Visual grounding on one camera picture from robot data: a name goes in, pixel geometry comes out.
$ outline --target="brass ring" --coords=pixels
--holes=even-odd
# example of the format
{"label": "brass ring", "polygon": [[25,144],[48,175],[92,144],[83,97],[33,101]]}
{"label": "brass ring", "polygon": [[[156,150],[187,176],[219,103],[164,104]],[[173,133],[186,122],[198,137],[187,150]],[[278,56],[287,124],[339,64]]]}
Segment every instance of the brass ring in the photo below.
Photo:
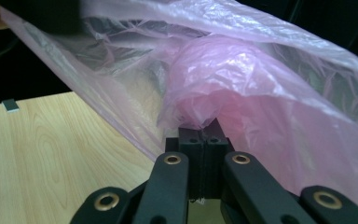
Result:
{"label": "brass ring", "polygon": [[234,160],[237,164],[248,164],[251,162],[251,159],[244,155],[235,155],[232,157],[232,160]]}
{"label": "brass ring", "polygon": [[[333,200],[331,203],[324,201],[322,196],[328,197]],[[326,192],[326,191],[317,191],[313,193],[313,199],[323,207],[330,208],[330,209],[340,209],[342,207],[342,202],[339,200],[338,197],[334,196],[333,194]]]}
{"label": "brass ring", "polygon": [[[108,204],[102,203],[102,200],[105,199],[105,198],[112,198],[112,202],[110,202]],[[118,201],[119,201],[118,195],[116,195],[115,193],[107,192],[107,193],[101,194],[95,200],[94,207],[98,211],[107,211],[107,210],[109,210],[111,208],[116,207],[116,205],[118,204]]]}
{"label": "brass ring", "polygon": [[181,161],[180,157],[176,155],[170,155],[164,158],[165,163],[169,165],[175,165]]}

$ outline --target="pink plastic bag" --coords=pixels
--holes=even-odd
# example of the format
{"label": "pink plastic bag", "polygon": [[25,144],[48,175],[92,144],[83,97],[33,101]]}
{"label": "pink plastic bag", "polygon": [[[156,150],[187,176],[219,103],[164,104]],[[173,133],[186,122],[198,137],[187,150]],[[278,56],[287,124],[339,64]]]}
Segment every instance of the pink plastic bag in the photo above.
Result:
{"label": "pink plastic bag", "polygon": [[358,58],[229,0],[84,0],[84,34],[4,20],[72,90],[154,160],[167,134],[218,118],[288,190],[358,203]]}

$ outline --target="black mount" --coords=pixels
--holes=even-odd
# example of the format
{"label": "black mount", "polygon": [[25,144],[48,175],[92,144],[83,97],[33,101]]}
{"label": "black mount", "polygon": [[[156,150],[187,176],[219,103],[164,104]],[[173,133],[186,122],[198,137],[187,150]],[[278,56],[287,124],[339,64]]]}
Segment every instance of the black mount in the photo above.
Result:
{"label": "black mount", "polygon": [[186,223],[188,202],[221,199],[226,223],[358,223],[358,206],[335,190],[314,186],[297,197],[252,155],[234,151],[216,120],[201,131],[168,138],[148,181],[126,192],[92,193],[71,223]]}

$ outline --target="wooden surface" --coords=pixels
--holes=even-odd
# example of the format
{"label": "wooden surface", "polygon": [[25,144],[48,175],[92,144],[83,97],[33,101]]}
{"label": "wooden surface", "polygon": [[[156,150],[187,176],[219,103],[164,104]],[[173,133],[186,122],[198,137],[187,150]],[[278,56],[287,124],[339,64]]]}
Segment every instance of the wooden surface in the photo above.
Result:
{"label": "wooden surface", "polygon": [[94,190],[131,190],[153,163],[74,93],[0,105],[0,223],[69,223]]}

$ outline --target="dark background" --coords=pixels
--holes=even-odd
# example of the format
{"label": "dark background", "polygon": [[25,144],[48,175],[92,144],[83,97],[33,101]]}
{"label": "dark background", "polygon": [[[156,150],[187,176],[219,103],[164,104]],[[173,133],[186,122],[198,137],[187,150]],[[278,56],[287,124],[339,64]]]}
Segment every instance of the dark background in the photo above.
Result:
{"label": "dark background", "polygon": [[[358,0],[238,0],[358,55]],[[70,91],[9,30],[0,31],[0,102]]]}

